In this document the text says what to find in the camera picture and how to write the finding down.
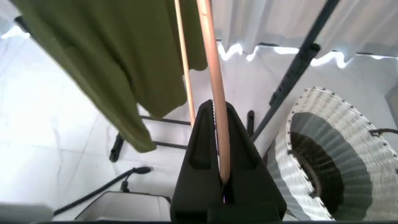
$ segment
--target olive green garment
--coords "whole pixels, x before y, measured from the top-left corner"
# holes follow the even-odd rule
[[[174,1],[13,2],[34,39],[123,137],[139,152],[154,150],[137,103],[163,117],[187,100]],[[180,2],[189,66],[203,70],[207,63],[196,1]]]

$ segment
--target power cord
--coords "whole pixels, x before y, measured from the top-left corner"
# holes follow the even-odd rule
[[[131,170],[125,171],[124,173],[122,173],[121,175],[117,176],[115,179],[109,181],[107,184],[105,184],[104,186],[98,188],[97,190],[93,191],[92,193],[62,207],[57,209],[56,211],[54,211],[54,216],[59,215],[73,207],[76,207],[77,205],[87,201],[88,199],[94,197],[95,195],[98,195],[99,193],[103,192],[104,190],[106,190],[107,188],[109,188],[110,186],[114,185],[116,182],[120,181],[121,179],[126,177],[126,180],[124,180],[122,182],[122,186],[124,183],[126,183],[126,189],[128,190],[127,186],[127,179],[130,177],[131,174],[136,173],[136,174],[147,174],[151,171],[152,169],[150,167],[138,167],[138,168],[132,168]]]

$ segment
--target floor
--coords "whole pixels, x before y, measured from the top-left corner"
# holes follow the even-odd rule
[[[255,126],[269,109],[268,101],[294,54],[262,47],[249,61],[233,54],[221,60],[226,99],[246,124],[254,110]],[[380,128],[396,128],[384,95],[398,84],[398,60],[356,56],[345,68],[330,60],[311,66],[267,128],[255,142],[265,153],[279,126],[304,88],[322,86],[352,103]],[[211,98],[208,70],[191,71],[195,109]],[[167,115],[189,120],[187,105]],[[146,121],[154,140],[187,144],[189,127]],[[137,153],[123,146],[121,159],[108,159],[117,130],[96,109],[68,75],[30,38],[0,40],[0,202],[45,203],[56,209],[97,189],[122,172],[152,166],[146,175],[132,175],[130,189],[171,197],[184,150],[159,147]],[[386,135],[394,149],[398,137]],[[118,190],[119,184],[111,187]],[[92,200],[56,220],[74,218]]]

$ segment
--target woven basket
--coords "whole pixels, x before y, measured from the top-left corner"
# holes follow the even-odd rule
[[[264,158],[299,220],[398,220],[398,158],[353,106],[304,91]]]

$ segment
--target wooden stick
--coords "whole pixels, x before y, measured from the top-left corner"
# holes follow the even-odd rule
[[[185,90],[187,91],[191,127],[193,127],[193,125],[195,124],[195,107],[193,105],[191,79],[189,77],[187,49],[185,47],[184,29],[182,27],[180,1],[174,0],[174,4],[175,4],[175,13],[177,15],[178,36],[180,37],[182,66],[184,70],[184,79],[185,79]]]
[[[197,0],[201,31],[205,42],[206,58],[210,71],[211,91],[214,98],[214,110],[217,130],[218,152],[220,154],[220,177],[224,184],[230,175],[229,132],[224,96],[223,78],[221,77],[216,37],[213,27],[210,0]]]

